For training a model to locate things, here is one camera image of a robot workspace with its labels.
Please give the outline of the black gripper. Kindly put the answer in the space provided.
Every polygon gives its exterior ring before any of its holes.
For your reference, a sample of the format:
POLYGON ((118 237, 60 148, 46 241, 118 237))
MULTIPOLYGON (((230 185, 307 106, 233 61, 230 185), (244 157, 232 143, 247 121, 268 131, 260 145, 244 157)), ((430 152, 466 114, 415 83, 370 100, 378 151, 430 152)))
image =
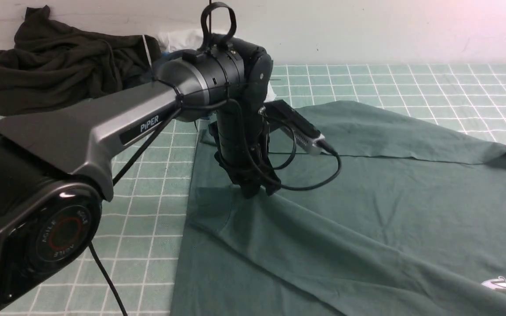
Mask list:
POLYGON ((217 146, 215 159, 246 200, 257 196, 261 188, 267 194, 281 188, 268 157, 269 132, 260 114, 240 105, 217 110, 217 121, 209 126, 217 146))

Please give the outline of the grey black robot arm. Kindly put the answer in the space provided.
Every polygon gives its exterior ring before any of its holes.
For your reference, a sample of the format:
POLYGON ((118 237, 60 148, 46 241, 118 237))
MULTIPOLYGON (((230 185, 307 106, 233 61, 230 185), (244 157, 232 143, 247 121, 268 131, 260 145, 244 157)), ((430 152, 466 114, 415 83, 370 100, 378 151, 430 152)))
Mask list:
POLYGON ((112 160, 170 122, 219 112, 249 119, 265 102, 273 60, 256 44, 207 36, 153 72, 150 83, 63 109, 0 119, 0 310, 90 247, 112 200, 112 160))

